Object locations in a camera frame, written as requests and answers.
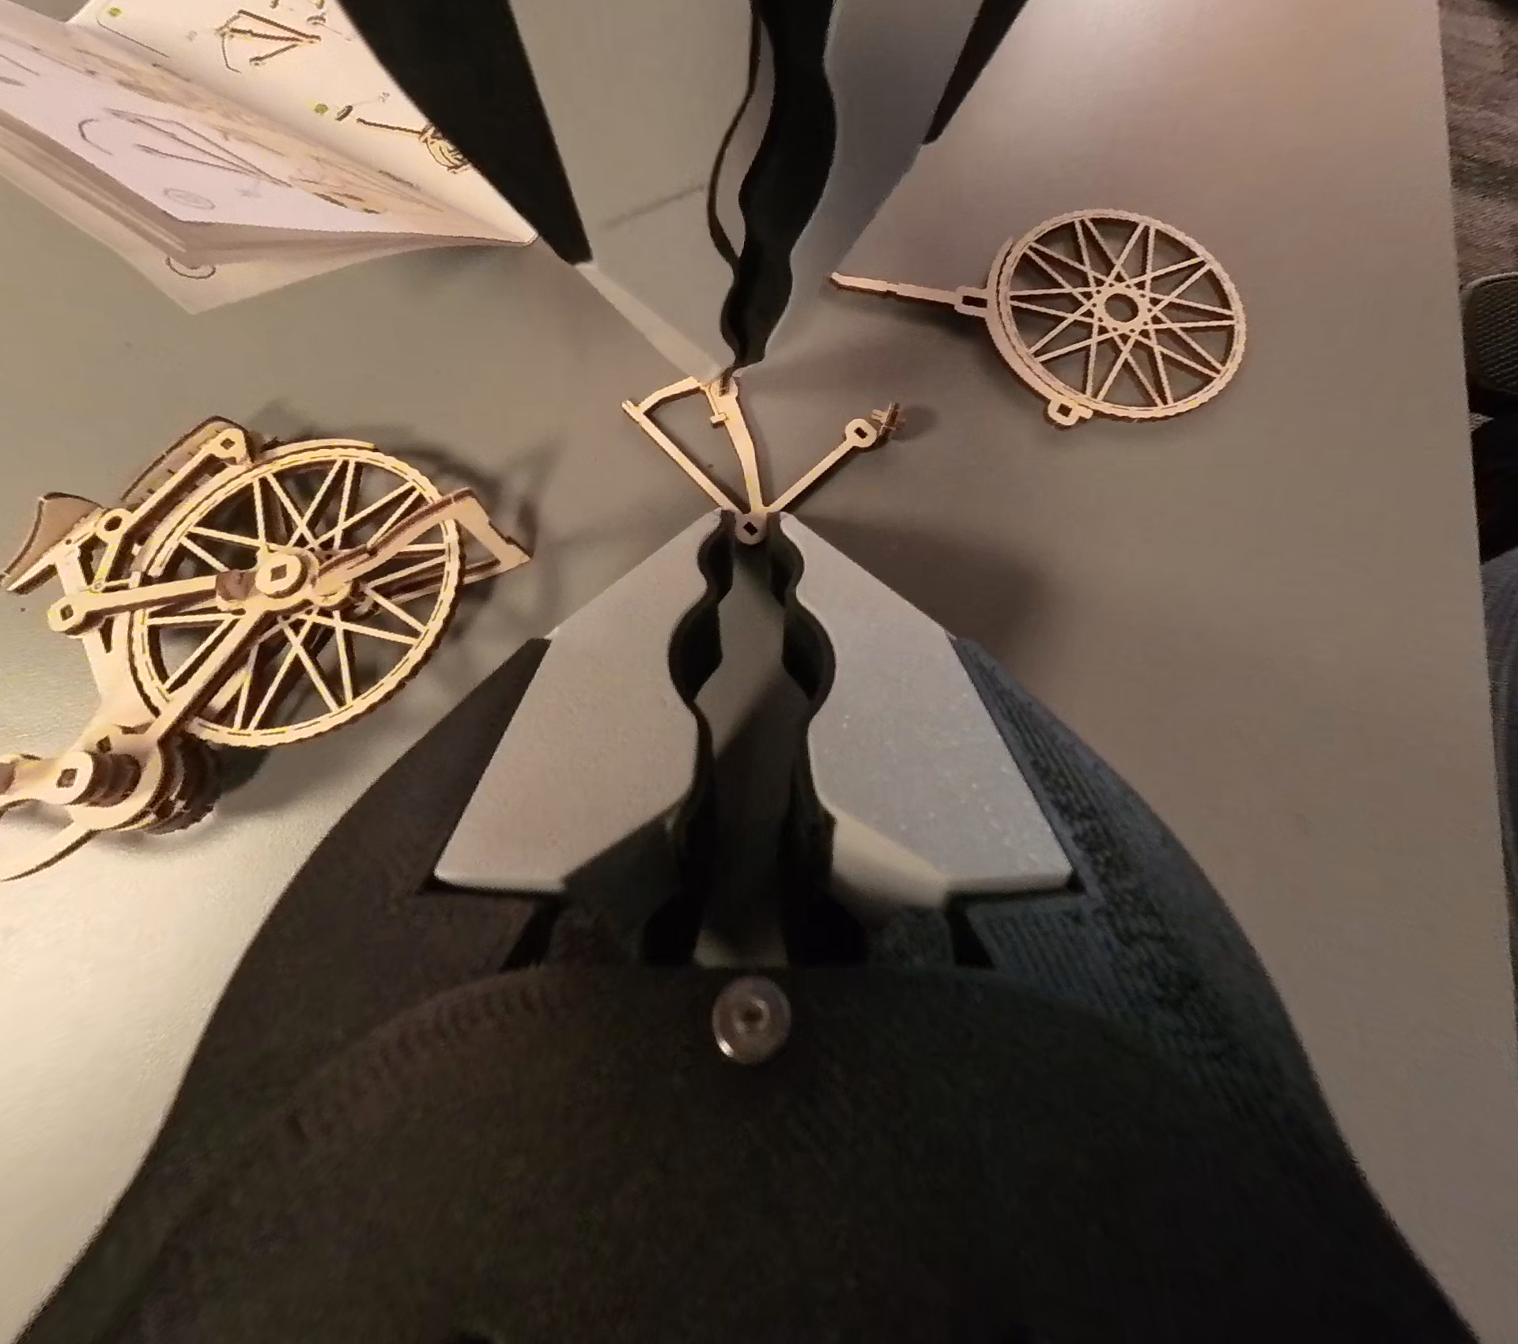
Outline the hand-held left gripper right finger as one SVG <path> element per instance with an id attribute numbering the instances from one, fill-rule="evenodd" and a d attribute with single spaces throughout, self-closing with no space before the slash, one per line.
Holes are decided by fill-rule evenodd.
<path id="1" fill-rule="evenodd" d="M 847 912 L 1064 890 L 1073 862 L 950 630 L 798 520 L 767 543 L 818 886 Z"/>

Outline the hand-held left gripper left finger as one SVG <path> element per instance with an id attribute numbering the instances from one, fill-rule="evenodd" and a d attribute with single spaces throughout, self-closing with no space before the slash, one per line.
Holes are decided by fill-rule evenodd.
<path id="1" fill-rule="evenodd" d="M 434 876 L 596 912 L 679 893 L 728 589 L 730 514 L 711 513 L 555 626 Z"/>

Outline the wooden spoked wheel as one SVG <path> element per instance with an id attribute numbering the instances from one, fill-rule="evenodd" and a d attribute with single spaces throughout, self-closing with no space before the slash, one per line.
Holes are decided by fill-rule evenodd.
<path id="1" fill-rule="evenodd" d="M 1113 208 L 1055 214 L 1004 243 L 986 322 L 1055 428 L 1182 415 L 1245 358 L 1245 310 L 1221 261 L 1182 230 Z"/>

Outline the thin wooden frame part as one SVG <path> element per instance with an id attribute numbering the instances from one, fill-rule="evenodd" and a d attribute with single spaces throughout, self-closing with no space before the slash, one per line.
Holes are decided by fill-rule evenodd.
<path id="1" fill-rule="evenodd" d="M 688 395 L 701 395 L 707 406 L 707 423 L 728 434 L 731 451 L 738 461 L 745 497 L 731 497 L 654 421 L 654 410 L 660 406 Z M 841 441 L 835 441 L 811 468 L 807 468 L 775 497 L 765 497 L 761 461 L 748 423 L 745 418 L 737 372 L 725 372 L 711 381 L 687 376 L 654 388 L 639 400 L 620 400 L 620 410 L 696 482 L 696 487 L 701 487 L 702 496 L 707 496 L 723 513 L 731 514 L 737 540 L 745 547 L 764 540 L 767 536 L 770 520 L 787 513 L 792 502 L 801 501 L 813 485 L 823 482 L 827 476 L 850 461 L 853 453 L 871 451 L 888 441 L 898 432 L 903 418 L 900 403 L 892 400 L 885 408 L 875 408 L 870 415 L 847 421 Z"/>

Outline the wooden bicycle model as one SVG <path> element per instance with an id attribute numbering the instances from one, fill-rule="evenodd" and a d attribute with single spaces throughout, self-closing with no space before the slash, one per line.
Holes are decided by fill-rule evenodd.
<path id="1" fill-rule="evenodd" d="M 363 439 L 277 441 L 208 418 L 122 496 L 37 497 L 2 588 L 48 579 L 48 630 L 85 648 L 96 707 L 48 756 L 2 756 L 2 879 L 102 837 L 204 818 L 231 750 L 331 735 L 430 659 L 458 592 L 529 562 L 474 487 L 444 490 Z"/>

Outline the white instruction booklet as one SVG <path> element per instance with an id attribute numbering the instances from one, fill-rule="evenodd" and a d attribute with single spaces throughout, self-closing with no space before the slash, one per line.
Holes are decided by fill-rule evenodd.
<path id="1" fill-rule="evenodd" d="M 2 1 L 2 175 L 189 312 L 537 238 L 337 0 Z"/>

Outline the thin wooden rod part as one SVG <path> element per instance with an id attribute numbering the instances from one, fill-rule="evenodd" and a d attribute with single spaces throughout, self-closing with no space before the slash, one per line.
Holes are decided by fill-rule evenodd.
<path id="1" fill-rule="evenodd" d="M 908 285 L 908 283 L 880 281 L 870 275 L 847 275 L 847 272 L 830 272 L 828 283 L 850 293 L 897 298 L 906 302 L 931 302 L 935 306 L 950 306 L 950 310 L 956 310 L 960 313 L 972 313 L 972 317 L 986 317 L 991 306 L 980 288 L 938 289 L 931 285 Z"/>

